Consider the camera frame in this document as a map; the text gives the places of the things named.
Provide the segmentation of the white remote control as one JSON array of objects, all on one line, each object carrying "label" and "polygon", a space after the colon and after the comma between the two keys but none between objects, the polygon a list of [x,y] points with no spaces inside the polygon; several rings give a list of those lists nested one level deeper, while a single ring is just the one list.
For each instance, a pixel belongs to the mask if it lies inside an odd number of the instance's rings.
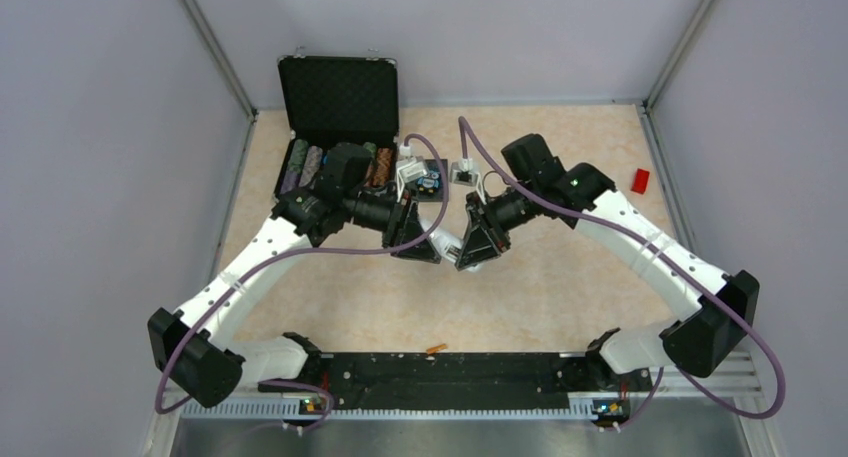
[{"label": "white remote control", "polygon": [[477,273],[484,267],[482,263],[478,263],[460,268],[458,259],[461,250],[461,240],[442,227],[438,227],[433,231],[429,235],[428,240],[441,258],[452,264],[459,272]]}]

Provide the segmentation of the orange AA battery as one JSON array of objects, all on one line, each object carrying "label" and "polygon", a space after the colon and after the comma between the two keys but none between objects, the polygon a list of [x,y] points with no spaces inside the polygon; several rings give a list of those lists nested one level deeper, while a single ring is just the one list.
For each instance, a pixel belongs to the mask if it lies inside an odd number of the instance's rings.
[{"label": "orange AA battery", "polygon": [[437,354],[437,353],[443,352],[443,351],[445,351],[445,350],[447,350],[447,349],[448,349],[448,345],[447,345],[447,344],[439,344],[439,345],[436,345],[436,346],[433,346],[433,347],[428,348],[428,349],[426,350],[426,354],[427,354],[428,356],[432,356],[432,355],[435,355],[435,354]]}]

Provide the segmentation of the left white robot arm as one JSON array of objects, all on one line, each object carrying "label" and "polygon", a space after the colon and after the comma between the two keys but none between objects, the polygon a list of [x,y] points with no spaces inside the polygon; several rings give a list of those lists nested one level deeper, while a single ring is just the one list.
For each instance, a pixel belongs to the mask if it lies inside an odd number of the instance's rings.
[{"label": "left white robot arm", "polygon": [[370,152],[361,145],[343,142],[331,148],[312,184],[279,197],[259,232],[228,267],[175,311],[160,308],[149,318],[154,361],[162,373],[154,401],[158,414],[177,408],[164,404],[168,383],[205,408],[220,404],[240,386],[266,380],[285,379],[302,391],[317,384],[320,363],[293,338],[237,343],[234,336],[298,258],[347,254],[345,248],[323,244],[346,224],[382,234],[379,248],[354,249],[354,256],[400,256],[421,249],[427,260],[440,261],[430,237],[446,210],[441,208],[424,228],[409,193],[399,190],[388,197],[365,191],[372,166]]}]

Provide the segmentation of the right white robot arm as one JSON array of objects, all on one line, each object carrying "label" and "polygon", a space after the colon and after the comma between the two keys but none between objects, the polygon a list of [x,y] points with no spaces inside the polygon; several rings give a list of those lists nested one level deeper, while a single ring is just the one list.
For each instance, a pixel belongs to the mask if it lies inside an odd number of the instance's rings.
[{"label": "right white robot arm", "polygon": [[539,134],[510,143],[502,155],[526,192],[467,194],[468,225],[457,269],[500,257],[511,246],[512,229],[540,216],[559,218],[616,255],[672,312],[668,321],[612,329],[594,340],[588,347],[594,355],[586,362],[594,386],[612,389],[627,373],[645,367],[676,366],[707,378],[745,337],[724,310],[753,323],[760,283],[751,273],[731,275],[703,261],[645,218],[595,166],[565,169]]}]

